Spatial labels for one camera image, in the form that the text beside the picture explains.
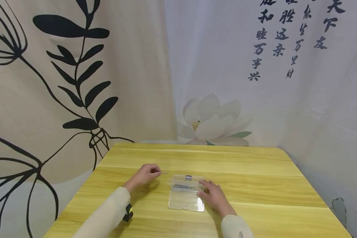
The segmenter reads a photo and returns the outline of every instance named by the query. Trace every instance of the person's right hand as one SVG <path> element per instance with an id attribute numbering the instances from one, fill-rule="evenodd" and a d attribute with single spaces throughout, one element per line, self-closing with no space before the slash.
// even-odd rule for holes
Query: person's right hand
<path id="1" fill-rule="evenodd" d="M 220 185 L 215 185 L 211 180 L 209 182 L 200 180 L 199 183 L 204 185 L 209 193 L 199 191 L 197 192 L 197 195 L 205 200 L 211 208 L 216 210 L 221 218 L 224 218 L 227 215 L 237 215 L 234 208 L 227 201 Z"/>

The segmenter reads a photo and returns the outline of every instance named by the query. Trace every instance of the white sleeve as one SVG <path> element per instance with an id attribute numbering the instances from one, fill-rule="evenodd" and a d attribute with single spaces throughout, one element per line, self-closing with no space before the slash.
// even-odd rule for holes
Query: white sleeve
<path id="1" fill-rule="evenodd" d="M 104 238 L 118 226 L 126 214 L 130 194 L 117 188 L 78 229 L 73 238 Z"/>
<path id="2" fill-rule="evenodd" d="M 222 219 L 223 238 L 254 238 L 246 221 L 240 216 L 227 215 Z"/>

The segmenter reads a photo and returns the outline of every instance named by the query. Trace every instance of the light wood table top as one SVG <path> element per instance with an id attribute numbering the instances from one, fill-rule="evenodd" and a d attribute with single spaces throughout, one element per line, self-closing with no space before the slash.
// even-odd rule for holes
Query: light wood table top
<path id="1" fill-rule="evenodd" d="M 110 149 L 45 237 L 72 237 L 141 165 L 163 172 L 131 194 L 134 217 L 109 237 L 222 237 L 221 219 L 205 211 L 168 209 L 173 175 L 219 183 L 256 238 L 350 238 L 338 219 L 279 148 L 118 143 Z"/>

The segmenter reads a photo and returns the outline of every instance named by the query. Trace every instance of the fabric backdrop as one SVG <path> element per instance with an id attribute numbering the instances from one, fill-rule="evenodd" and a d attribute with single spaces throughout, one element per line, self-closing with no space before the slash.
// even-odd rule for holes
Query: fabric backdrop
<path id="1" fill-rule="evenodd" d="M 357 238 L 357 0 L 164 7 L 178 142 L 282 148 Z"/>
<path id="2" fill-rule="evenodd" d="M 165 29 L 162 1 L 0 0 L 0 237 L 42 237 L 114 143 L 177 139 Z"/>
<path id="3" fill-rule="evenodd" d="M 0 0 L 0 237 L 117 142 L 282 148 L 357 238 L 357 0 Z"/>

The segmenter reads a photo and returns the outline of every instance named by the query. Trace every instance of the transparent plastic case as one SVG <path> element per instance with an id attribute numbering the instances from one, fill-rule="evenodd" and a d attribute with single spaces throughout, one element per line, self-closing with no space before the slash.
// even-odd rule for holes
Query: transparent plastic case
<path id="1" fill-rule="evenodd" d="M 189 175 L 173 175 L 168 208 L 203 212 L 204 200 L 197 196 L 197 191 L 203 191 L 204 186 L 198 181 L 203 177 Z"/>

